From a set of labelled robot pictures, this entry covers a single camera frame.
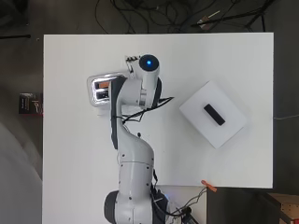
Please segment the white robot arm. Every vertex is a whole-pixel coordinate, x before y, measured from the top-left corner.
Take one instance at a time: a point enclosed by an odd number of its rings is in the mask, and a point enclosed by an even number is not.
[[[111,138],[120,155],[119,191],[111,192],[105,202],[105,215],[110,223],[152,224],[155,219],[150,197],[154,153],[147,142],[123,126],[121,107],[156,106],[162,83],[158,78],[159,61],[154,56],[144,55],[137,63],[135,77],[117,77],[109,86]]]
[[[126,62],[127,72],[88,79],[91,104],[110,102],[111,139],[120,155],[119,190],[107,195],[104,213],[112,224],[164,224],[170,220],[168,216],[182,217],[191,211],[168,212],[168,200],[151,185],[154,152],[140,136],[128,131],[122,114],[123,105],[147,111],[157,108],[162,92],[160,65],[153,55],[127,58]]]

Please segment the black cable on floor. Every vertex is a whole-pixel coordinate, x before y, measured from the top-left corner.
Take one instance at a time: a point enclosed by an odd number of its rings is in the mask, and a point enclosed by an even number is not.
[[[97,22],[97,24],[102,28],[102,30],[106,33],[106,34],[109,34],[109,32],[107,32],[107,30],[103,27],[103,25],[99,22],[99,20],[97,19],[97,7],[100,3],[100,0],[97,0],[96,2],[96,5],[95,5],[95,9],[94,9],[94,17],[95,17],[95,20]]]

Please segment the white box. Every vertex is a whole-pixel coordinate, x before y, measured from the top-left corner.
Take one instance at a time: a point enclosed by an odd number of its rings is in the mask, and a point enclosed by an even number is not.
[[[222,125],[205,111],[206,105],[211,105],[225,120]],[[214,148],[221,147],[247,122],[246,117],[213,81],[209,81],[179,109]]]

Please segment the black cable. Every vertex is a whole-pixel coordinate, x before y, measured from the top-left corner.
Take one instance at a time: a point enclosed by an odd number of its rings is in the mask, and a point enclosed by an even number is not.
[[[192,15],[190,15],[189,17],[187,17],[187,18],[181,23],[181,25],[179,26],[179,29],[178,29],[178,30],[181,32],[181,31],[182,31],[182,28],[183,28],[183,26],[184,26],[184,24],[185,24],[187,21],[189,21],[193,16],[197,15],[198,13],[201,13],[201,12],[207,10],[208,8],[212,7],[212,6],[216,3],[216,1],[217,1],[217,0],[212,0],[212,2],[211,2],[208,6],[202,8],[202,9],[196,11],[196,12],[194,12]]]
[[[125,17],[125,15],[123,14],[123,12],[122,12],[121,10],[119,10],[119,8],[118,8],[117,5],[116,5],[116,1],[115,1],[115,0],[110,0],[110,3],[112,4],[112,6],[113,6],[114,8],[116,8],[116,9],[120,12],[120,14],[122,15],[123,19],[128,23],[129,28],[128,28],[127,33],[130,32],[130,28],[131,28],[131,30],[132,30],[133,33],[135,34],[135,30],[134,30],[132,24],[128,21],[128,19]]]
[[[137,14],[147,24],[147,33],[148,34],[150,33],[150,24],[149,24],[148,20],[140,12],[138,12],[134,9],[120,8],[117,5],[115,5],[115,7],[116,7],[117,10],[120,10],[120,11],[131,11],[131,12],[134,12],[135,14]]]
[[[102,30],[106,33],[106,34],[109,34],[109,32],[107,32],[105,30],[105,28],[103,27],[103,25],[99,22],[99,20],[97,19],[97,6],[99,5],[99,2],[100,0],[97,0],[96,2],[96,5],[95,5],[95,9],[94,9],[94,17],[95,17],[95,20],[97,22],[97,24],[102,28]]]
[[[174,97],[169,97],[169,98],[165,98],[165,99],[160,99],[160,104],[159,105],[156,105],[155,107],[152,107],[152,108],[148,108],[148,109],[144,109],[142,111],[139,111],[137,113],[134,113],[133,115],[130,115],[128,116],[126,119],[124,119],[122,121],[122,124],[125,124],[125,122],[129,121],[129,119],[132,119],[132,118],[136,118],[136,117],[139,117],[139,116],[143,116],[143,114],[151,111],[151,110],[154,110],[154,109],[157,109],[163,105],[166,105],[168,102],[170,102],[172,99],[174,99]]]
[[[157,204],[157,202],[155,201],[155,198],[153,197],[152,193],[150,194],[150,196],[151,196],[151,199],[152,199],[153,203],[154,203],[155,206],[158,208],[158,210],[159,210],[160,212],[162,212],[162,213],[164,213],[164,214],[170,216],[170,217],[182,217],[182,216],[184,216],[184,215],[187,213],[186,210],[183,211],[183,212],[181,212],[181,213],[179,213],[179,214],[172,214],[172,213],[169,213],[169,212],[163,210],[163,208],[161,208],[161,207],[159,206],[159,204]]]
[[[212,30],[214,30],[214,29],[216,28],[216,26],[218,26],[218,25],[222,22],[223,18],[226,16],[226,14],[227,14],[230,10],[232,10],[232,8],[235,6],[235,4],[239,3],[240,0],[231,0],[231,2],[232,2],[232,4],[231,4],[231,5],[229,6],[229,8],[223,13],[223,15],[221,16],[221,19],[220,19],[218,22],[214,23],[214,25],[213,25],[210,29],[208,29],[208,32],[211,32]]]

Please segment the black object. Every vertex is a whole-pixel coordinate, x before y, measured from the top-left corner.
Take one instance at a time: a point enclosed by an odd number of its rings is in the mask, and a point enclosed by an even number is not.
[[[161,92],[162,92],[162,81],[158,77],[157,88],[156,88],[155,96],[153,98],[151,107],[155,107],[158,105],[160,97],[161,97]]]
[[[264,24],[264,13],[265,11],[275,2],[276,0],[265,0],[263,6],[258,9],[257,11],[253,11],[250,13],[243,13],[243,14],[238,14],[238,15],[234,15],[234,16],[230,16],[230,17],[224,17],[224,18],[220,18],[217,20],[210,20],[210,21],[204,21],[201,23],[196,23],[191,25],[191,27],[198,27],[200,25],[204,25],[204,24],[210,24],[210,23],[215,23],[215,22],[221,22],[221,21],[229,21],[229,20],[233,20],[233,19],[237,19],[237,18],[244,18],[244,17],[248,17],[248,16],[254,16],[252,18],[251,21],[249,21],[244,27],[247,28],[248,30],[251,30],[251,25],[260,17],[262,18],[262,25],[263,25],[263,31],[265,32],[265,24]]]
[[[42,116],[43,112],[43,93],[20,93],[19,114]]]
[[[159,61],[155,56],[146,54],[139,59],[139,65],[143,70],[152,72],[159,67]]]
[[[213,106],[206,105],[204,109],[209,114],[209,116],[212,117],[220,126],[223,123],[225,123],[225,120],[222,118],[222,116],[219,113],[217,113],[217,111],[213,108]]]
[[[160,190],[156,190],[152,185],[150,187],[151,194],[153,195],[153,199],[157,200],[157,205],[161,208],[159,210],[154,201],[151,202],[152,208],[152,224],[164,224],[166,221],[166,213],[163,211],[167,210],[168,200],[161,193]]]
[[[117,77],[111,81],[111,128],[112,134],[111,139],[113,142],[113,146],[115,149],[118,149],[118,132],[117,132],[117,111],[116,111],[116,103],[118,101],[119,93],[121,91],[121,87],[126,80],[126,77]]]
[[[192,209],[190,207],[186,208],[186,215],[181,219],[183,224],[199,224],[195,218],[191,215]]]
[[[0,39],[31,38],[31,35],[7,35],[0,36]]]
[[[115,203],[116,203],[116,198],[118,196],[119,191],[112,191],[110,192],[105,199],[105,204],[104,204],[104,215],[105,218],[108,222],[112,224],[116,224],[115,221]]]

